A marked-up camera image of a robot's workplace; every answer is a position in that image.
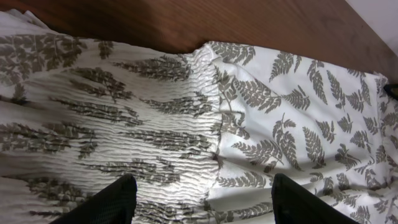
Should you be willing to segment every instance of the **white surface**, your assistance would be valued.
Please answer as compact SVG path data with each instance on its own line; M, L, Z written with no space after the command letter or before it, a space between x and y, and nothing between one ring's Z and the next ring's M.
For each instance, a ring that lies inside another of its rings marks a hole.
M347 0L347 2L398 55L398 1Z

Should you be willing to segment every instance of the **wood grain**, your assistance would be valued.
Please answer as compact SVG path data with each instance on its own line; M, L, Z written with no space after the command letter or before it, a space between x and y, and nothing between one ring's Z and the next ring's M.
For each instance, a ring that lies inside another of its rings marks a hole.
M53 30L187 53L209 40L283 50L398 82L398 58L345 0L0 0Z

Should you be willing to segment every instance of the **fabric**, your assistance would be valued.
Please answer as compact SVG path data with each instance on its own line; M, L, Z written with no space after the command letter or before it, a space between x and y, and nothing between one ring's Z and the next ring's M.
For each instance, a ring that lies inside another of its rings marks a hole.
M0 13L1 223L48 223L120 176L133 223L208 220L221 121L210 46L169 55Z
M223 120L217 223L274 223L284 173L359 223L398 223L398 103L387 79L277 50L212 42Z
M210 42L170 55L0 14L4 223L48 223L132 173L133 223L274 223L284 173L360 223L398 223L387 79Z

